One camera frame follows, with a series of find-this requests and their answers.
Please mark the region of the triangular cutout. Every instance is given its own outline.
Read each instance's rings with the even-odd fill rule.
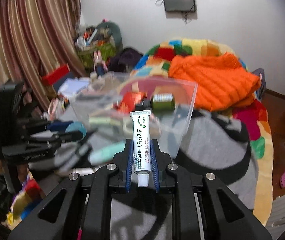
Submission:
[[[38,217],[50,223],[55,223],[66,193],[67,190],[64,188],[60,190],[59,193],[38,213]]]
[[[217,190],[218,197],[228,223],[232,223],[244,217],[244,213],[236,206],[236,204],[222,190]]]

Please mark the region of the red box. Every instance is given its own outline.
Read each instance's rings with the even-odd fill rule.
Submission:
[[[42,82],[45,86],[50,86],[58,79],[70,72],[68,64],[61,65],[59,68],[42,77]]]

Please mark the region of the stuffed rabbit toy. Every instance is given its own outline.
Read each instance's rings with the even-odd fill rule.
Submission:
[[[102,59],[100,50],[93,53],[93,71],[97,73],[97,77],[103,76],[108,71],[107,65]]]

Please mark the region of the silver screw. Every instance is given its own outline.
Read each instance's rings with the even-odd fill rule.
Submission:
[[[175,171],[176,169],[178,169],[178,165],[176,163],[170,163],[168,165],[168,169],[172,170],[172,171]]]
[[[115,168],[117,168],[117,165],[114,163],[110,163],[107,165],[107,169],[110,171],[113,171]]]
[[[211,173],[211,172],[209,172],[209,173],[206,174],[206,178],[207,178],[207,179],[210,179],[210,180],[213,180],[213,179],[216,178],[216,175],[213,174],[213,173]]]
[[[68,178],[70,179],[70,180],[76,180],[76,179],[78,179],[79,178],[79,174],[78,173],[70,173],[69,174],[69,176],[68,176]]]

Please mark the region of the orange blanket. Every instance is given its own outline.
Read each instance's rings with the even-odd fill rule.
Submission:
[[[198,83],[195,108],[220,111],[249,106],[260,87],[258,76],[247,72],[235,55],[218,57],[176,56],[169,77]]]

